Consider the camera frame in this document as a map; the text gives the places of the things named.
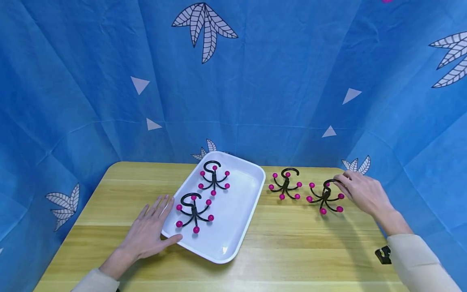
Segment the table surface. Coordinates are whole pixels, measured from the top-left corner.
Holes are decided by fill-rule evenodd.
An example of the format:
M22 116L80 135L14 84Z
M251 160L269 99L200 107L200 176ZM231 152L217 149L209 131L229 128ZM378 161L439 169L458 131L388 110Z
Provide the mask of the table surface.
M174 194L194 164L119 162L111 166L37 285L36 292L70 291L91 269L99 267L124 239L145 204ZM122 277L120 290L392 292L407 291L392 265L382 265L374 251L386 245L373 219L349 199L339 200L343 213L319 214L304 199L278 200L271 193L272 173L265 166L255 214L237 257L213 264L174 245L138 261ZM337 168L300 167L300 181L322 182L342 173ZM331 186L333 193L338 189Z

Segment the blue backdrop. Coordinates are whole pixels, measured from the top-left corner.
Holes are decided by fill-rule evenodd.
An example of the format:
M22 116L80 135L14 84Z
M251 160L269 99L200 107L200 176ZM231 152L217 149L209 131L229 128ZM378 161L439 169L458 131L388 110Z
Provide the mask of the blue backdrop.
M0 290L34 288L110 165L214 147L370 156L467 290L467 4L385 2L0 1Z

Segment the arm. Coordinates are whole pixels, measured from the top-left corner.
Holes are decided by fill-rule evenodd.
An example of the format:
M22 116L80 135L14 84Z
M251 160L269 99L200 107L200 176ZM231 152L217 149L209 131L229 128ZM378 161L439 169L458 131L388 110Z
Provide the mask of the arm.
M388 234L391 261L411 292L461 292L425 241L391 205L379 181L349 171L334 178L342 182L335 183L337 187Z
M159 197L154 205L146 205L133 222L122 244L100 266L82 279L72 292L115 292L120 284L118 279L140 258L160 253L166 247L179 242L182 235L174 235L166 240L160 236L174 199Z

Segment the beige sleeve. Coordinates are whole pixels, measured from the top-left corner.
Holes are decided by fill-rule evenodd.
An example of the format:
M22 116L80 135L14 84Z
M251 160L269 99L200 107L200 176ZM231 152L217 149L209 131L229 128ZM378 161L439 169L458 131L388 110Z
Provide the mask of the beige sleeve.
M72 292L116 292L120 282L115 281L99 269L89 272Z
M392 264L410 292L461 292L420 236L392 235L388 246Z

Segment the plastic tray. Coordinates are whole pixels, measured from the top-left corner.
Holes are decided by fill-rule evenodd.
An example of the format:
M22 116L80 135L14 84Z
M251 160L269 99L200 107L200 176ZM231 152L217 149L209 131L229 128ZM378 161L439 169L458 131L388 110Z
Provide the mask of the plastic tray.
M209 185L199 174L204 170L204 163L209 160L215 160L221 164L221 167L217 169L218 179L225 177L225 171L230 172L229 177L220 183L221 186L229 183L230 188L227 190L216 188L216 196L211 195L212 188L208 190L198 188L199 183ZM211 180L210 173L206 173L205 177ZM170 237L181 233L183 239L178 244L184 248L216 264L230 262L237 255L243 242L265 179L264 170L256 164L224 152L207 153L175 193L174 207L164 224L162 234ZM200 228L198 234L193 233L194 221L182 228L177 228L175 225L178 220L185 223L190 218L176 210L181 197L190 192L197 192L202 196L202 199L197 199L196 202L199 211L204 209L207 199L212 201L210 207L201 216L207 219L208 215L212 214L214 221L198 220ZM191 213L189 207L184 206L183 210Z

